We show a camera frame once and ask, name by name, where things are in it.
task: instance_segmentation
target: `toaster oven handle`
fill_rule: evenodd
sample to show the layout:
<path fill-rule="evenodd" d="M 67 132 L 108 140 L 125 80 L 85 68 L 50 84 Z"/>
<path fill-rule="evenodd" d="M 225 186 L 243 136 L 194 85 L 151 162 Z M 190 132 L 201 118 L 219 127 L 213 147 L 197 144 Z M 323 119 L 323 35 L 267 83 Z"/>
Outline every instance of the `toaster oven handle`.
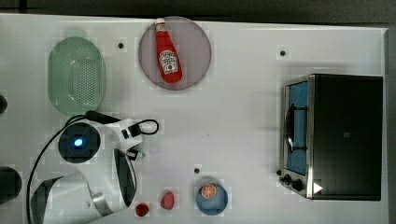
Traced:
<path fill-rule="evenodd" d="M 286 115 L 286 133 L 285 133 L 285 140 L 288 146 L 288 150 L 290 153 L 294 151 L 294 149 L 306 149 L 306 147 L 298 148 L 293 146 L 294 142 L 294 111 L 295 110 L 304 110 L 305 112 L 308 110 L 308 107 L 297 107 L 292 104 L 288 110 L 288 114 Z"/>

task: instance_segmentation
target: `toaster oven glass window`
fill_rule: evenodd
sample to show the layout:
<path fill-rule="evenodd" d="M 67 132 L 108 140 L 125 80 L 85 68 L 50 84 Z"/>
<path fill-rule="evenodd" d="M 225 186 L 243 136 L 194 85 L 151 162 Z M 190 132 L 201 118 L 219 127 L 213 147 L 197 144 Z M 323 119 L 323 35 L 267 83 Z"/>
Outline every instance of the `toaster oven glass window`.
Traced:
<path fill-rule="evenodd" d="M 286 117 L 288 159 L 286 168 L 300 175 L 306 173 L 306 125 L 308 115 L 308 83 L 289 86 L 289 104 Z"/>

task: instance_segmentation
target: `white table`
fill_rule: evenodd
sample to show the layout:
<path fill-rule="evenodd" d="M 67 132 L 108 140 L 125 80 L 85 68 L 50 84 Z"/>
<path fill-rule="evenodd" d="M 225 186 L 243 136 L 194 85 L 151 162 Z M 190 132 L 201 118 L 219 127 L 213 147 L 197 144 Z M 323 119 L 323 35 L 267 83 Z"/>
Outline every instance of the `white table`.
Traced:
<path fill-rule="evenodd" d="M 198 86 L 166 91 L 144 76 L 137 60 L 140 37 L 152 22 L 0 15 L 0 93 L 9 103 L 0 115 L 0 164 L 23 179 L 17 199 L 0 206 L 1 223 L 26 223 L 29 171 L 67 120 L 50 103 L 47 66 L 50 51 L 71 28 L 87 30 L 106 60 L 106 98 L 99 111 L 162 125 L 146 138 L 147 157 L 135 163 L 134 205 L 149 202 L 149 217 L 136 217 L 131 206 L 94 223 L 388 223 L 385 147 L 381 202 L 308 201 L 281 187 L 275 174 L 282 83 L 311 73 L 384 76 L 385 29 L 198 21 L 211 42 L 211 66 Z M 118 49 L 120 41 L 124 49 Z M 282 49 L 286 57 L 279 56 Z M 50 150 L 36 178 L 70 172 Z M 203 176 L 221 181 L 231 196 L 220 216 L 203 216 L 194 206 L 194 187 Z M 177 196 L 170 212 L 159 206 L 166 189 Z"/>

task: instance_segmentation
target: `blue bowl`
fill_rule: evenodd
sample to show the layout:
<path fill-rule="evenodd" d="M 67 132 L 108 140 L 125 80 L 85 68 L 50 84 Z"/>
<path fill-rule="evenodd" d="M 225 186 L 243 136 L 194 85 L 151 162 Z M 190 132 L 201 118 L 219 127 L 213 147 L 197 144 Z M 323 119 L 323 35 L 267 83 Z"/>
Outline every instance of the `blue bowl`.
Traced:
<path fill-rule="evenodd" d="M 217 188 L 217 193 L 212 198 L 206 199 L 206 198 L 204 198 L 204 196 L 202 196 L 202 193 L 201 193 L 202 188 L 204 186 L 201 186 L 197 192 L 196 202 L 197 202 L 198 208 L 199 208 L 199 210 L 201 210 L 201 212 L 203 212 L 204 214 L 206 214 L 208 216 L 215 216 L 215 215 L 220 214 L 227 207 L 228 195 L 227 195 L 227 191 L 225 191 L 224 187 L 222 187 L 218 184 L 215 184 L 215 183 L 208 183 L 208 184 L 215 185 Z"/>

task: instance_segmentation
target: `green basket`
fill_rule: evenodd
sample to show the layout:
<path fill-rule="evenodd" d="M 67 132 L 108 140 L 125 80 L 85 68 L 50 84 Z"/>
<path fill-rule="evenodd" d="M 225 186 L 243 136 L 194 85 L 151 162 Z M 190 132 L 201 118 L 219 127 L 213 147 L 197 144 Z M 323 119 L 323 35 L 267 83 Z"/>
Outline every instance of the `green basket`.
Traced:
<path fill-rule="evenodd" d="M 98 48 L 85 38 L 68 37 L 49 56 L 49 99 L 69 116 L 95 110 L 105 95 L 105 77 Z"/>

